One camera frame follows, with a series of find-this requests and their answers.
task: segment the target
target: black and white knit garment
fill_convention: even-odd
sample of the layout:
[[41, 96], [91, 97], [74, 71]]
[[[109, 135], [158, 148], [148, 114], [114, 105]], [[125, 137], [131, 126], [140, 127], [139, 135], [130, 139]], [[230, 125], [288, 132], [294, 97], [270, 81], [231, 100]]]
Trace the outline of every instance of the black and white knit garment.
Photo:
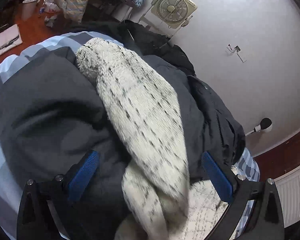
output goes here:
[[76, 58], [132, 157], [122, 190], [133, 217], [115, 239], [204, 239], [227, 204], [209, 180], [190, 188], [174, 89], [135, 52], [101, 38], [89, 40]]

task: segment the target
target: blue gripper pad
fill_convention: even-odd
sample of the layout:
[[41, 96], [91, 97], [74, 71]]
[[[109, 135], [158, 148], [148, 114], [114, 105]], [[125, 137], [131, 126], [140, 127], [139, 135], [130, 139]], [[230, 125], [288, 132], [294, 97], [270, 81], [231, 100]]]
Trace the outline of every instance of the blue gripper pad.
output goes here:
[[207, 171], [220, 199], [224, 202], [231, 203], [233, 200], [232, 185], [208, 152], [202, 154], [201, 164]]
[[68, 200], [77, 202], [80, 200], [84, 190], [99, 165], [99, 154], [93, 151], [85, 160], [74, 178], [68, 184]]

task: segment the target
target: orange wooden floor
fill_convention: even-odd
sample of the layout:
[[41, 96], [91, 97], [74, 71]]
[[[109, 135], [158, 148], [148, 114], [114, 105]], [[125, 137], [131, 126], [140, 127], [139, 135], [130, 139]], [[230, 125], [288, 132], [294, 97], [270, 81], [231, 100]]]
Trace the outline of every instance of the orange wooden floor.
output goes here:
[[44, 41], [47, 38], [58, 35], [58, 33], [51, 28], [44, 25], [44, 18], [51, 17], [53, 14], [42, 13], [41, 17], [38, 17], [38, 12], [40, 7], [42, 7], [43, 0], [40, 0], [37, 5], [34, 14], [27, 19], [26, 21], [21, 20], [21, 11], [22, 4], [18, 5], [17, 13], [15, 16], [15, 23], [19, 26], [19, 31], [23, 43], [10, 49], [0, 56], [0, 63], [7, 57], [12, 54], [20, 55], [20, 52], [26, 49], [27, 47], [37, 44], [41, 41]]

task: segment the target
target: fan stand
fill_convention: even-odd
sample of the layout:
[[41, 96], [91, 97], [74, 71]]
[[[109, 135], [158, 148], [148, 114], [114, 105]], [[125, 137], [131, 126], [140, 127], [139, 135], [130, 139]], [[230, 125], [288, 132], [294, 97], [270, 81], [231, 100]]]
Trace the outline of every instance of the fan stand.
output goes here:
[[[158, 0], [152, 0], [151, 2], [151, 7], [140, 17], [138, 23], [140, 23], [141, 21], [146, 23], [147, 26], [146, 26], [146, 29], [150, 29], [151, 27], [153, 27], [154, 29], [156, 29], [158, 32], [162, 33], [162, 31], [156, 26], [154, 25], [152, 22], [150, 22], [147, 18], [146, 18], [146, 14], [152, 9], [152, 7], [157, 3]], [[172, 35], [167, 35], [165, 33], [162, 33], [164, 35], [166, 35], [168, 38], [172, 38], [182, 27], [186, 27], [191, 18], [193, 17], [193, 15], [189, 16], [188, 18], [184, 19], [182, 24], [176, 29], [175, 33], [173, 33]]]

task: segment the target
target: white plastic bag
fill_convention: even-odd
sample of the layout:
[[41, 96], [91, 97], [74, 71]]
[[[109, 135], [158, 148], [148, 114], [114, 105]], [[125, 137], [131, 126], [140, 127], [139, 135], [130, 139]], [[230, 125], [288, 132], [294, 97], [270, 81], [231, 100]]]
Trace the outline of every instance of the white plastic bag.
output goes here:
[[55, 13], [61, 11], [58, 5], [54, 3], [54, 0], [43, 0], [44, 11], [48, 13]]

